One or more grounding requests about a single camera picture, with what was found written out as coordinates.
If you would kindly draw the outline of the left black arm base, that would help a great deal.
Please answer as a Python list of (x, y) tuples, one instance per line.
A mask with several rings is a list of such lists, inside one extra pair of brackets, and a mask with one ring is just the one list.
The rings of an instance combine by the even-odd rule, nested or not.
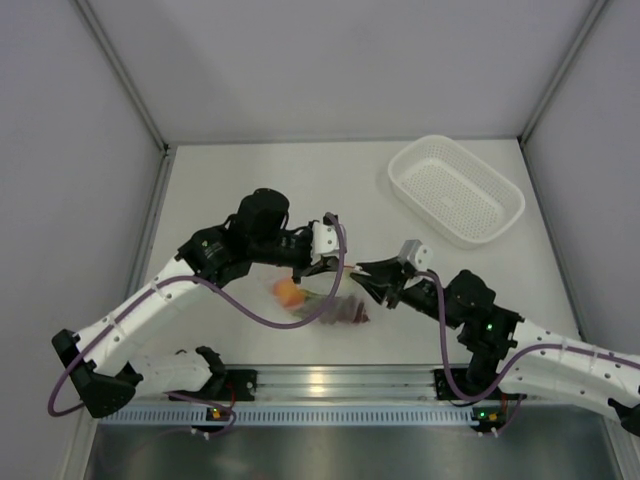
[(258, 372), (253, 369), (232, 368), (227, 371), (217, 398), (230, 402), (253, 402)]

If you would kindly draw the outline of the green fake scallion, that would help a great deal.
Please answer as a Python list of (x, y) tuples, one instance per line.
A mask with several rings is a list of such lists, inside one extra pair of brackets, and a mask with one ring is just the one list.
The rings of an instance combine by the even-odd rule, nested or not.
[(309, 290), (300, 290), (285, 307), (286, 311), (297, 319), (306, 319), (316, 312), (326, 296)]

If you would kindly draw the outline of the clear zip top bag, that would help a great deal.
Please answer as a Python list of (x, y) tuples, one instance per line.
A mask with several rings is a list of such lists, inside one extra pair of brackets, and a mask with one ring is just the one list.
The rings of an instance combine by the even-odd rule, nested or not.
[[(335, 295), (329, 300), (328, 307), (330, 306), (331, 300), (336, 298), (336, 297), (346, 297), (346, 296), (349, 296), (349, 295), (354, 295), (354, 296), (360, 298), (361, 300), (363, 300), (365, 302), (365, 305), (366, 305), (366, 308), (367, 308), (367, 311), (368, 311), (368, 315), (370, 317), (370, 322), (371, 322), (371, 315), (370, 315), (370, 310), (369, 310), (370, 301), (368, 300), (364, 289), (362, 287), (360, 287), (356, 282), (354, 282), (353, 280), (350, 279), (350, 274), (353, 273), (354, 270), (355, 270), (355, 268), (352, 265), (346, 265), (344, 267), (343, 273), (342, 273), (342, 276), (341, 276), (341, 279), (340, 279), (340, 283), (339, 283), (339, 286), (338, 286), (338, 289), (337, 289)], [(264, 290), (268, 294), (268, 296), (269, 296), (269, 298), (271, 300), (271, 303), (274, 306), (277, 306), (280, 311), (284, 312), (286, 317), (289, 320), (291, 320), (291, 321), (301, 321), (300, 319), (297, 319), (297, 318), (293, 317), (291, 314), (289, 314), (286, 311), (286, 309), (283, 308), (278, 303), (278, 301), (276, 300), (275, 296), (272, 294), (272, 286), (273, 286), (273, 284), (276, 281), (284, 279), (284, 278), (290, 278), (291, 279), (291, 274), (292, 274), (292, 270), (291, 269), (277, 268), (274, 273), (265, 274), (261, 278), (261, 283), (262, 283), (262, 286), (264, 287)], [(319, 275), (303, 278), (301, 283), (300, 284), (296, 284), (296, 285), (301, 290), (309, 290), (309, 291), (312, 291), (312, 292), (323, 294), (323, 295), (326, 296), (326, 299), (327, 299), (329, 297), (330, 291), (332, 290), (332, 288), (334, 286), (335, 278), (336, 278), (336, 275), (335, 275), (334, 272), (322, 273), (322, 274), (319, 274)], [(322, 311), (320, 316), (328, 309), (328, 307)], [(319, 321), (320, 316), (315, 320), (315, 323), (319, 323), (319, 324), (325, 325), (325, 326), (347, 325), (347, 324), (335, 324), (335, 325), (322, 324)]]

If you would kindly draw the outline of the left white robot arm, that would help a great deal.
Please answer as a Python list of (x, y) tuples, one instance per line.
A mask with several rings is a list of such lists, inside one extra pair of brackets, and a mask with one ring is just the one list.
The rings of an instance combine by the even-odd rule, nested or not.
[[(52, 339), (64, 371), (47, 402), (52, 417), (71, 414), (56, 408), (65, 382), (71, 382), (80, 405), (104, 418), (132, 400), (165, 394), (183, 401), (207, 402), (225, 390), (227, 370), (209, 347), (151, 358), (139, 349), (201, 295), (212, 292), (256, 323), (277, 330), (298, 329), (324, 314), (336, 297), (345, 267), (346, 233), (336, 215), (289, 229), (290, 202), (273, 189), (244, 197), (222, 224), (196, 231), (140, 290), (93, 325), (63, 329)], [(332, 271), (328, 296), (307, 317), (294, 323), (263, 318), (224, 292), (246, 277), (255, 264), (287, 267), (294, 282)]]

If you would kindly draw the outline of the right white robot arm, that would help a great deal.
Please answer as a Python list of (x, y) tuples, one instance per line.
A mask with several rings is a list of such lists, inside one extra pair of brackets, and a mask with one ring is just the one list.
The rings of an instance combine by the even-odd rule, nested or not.
[(639, 433), (639, 358), (554, 333), (496, 305), (469, 270), (443, 285), (432, 270), (398, 258), (362, 263), (350, 275), (377, 303), (404, 304), (439, 323), (449, 388), (467, 402), (495, 391), (571, 404)]

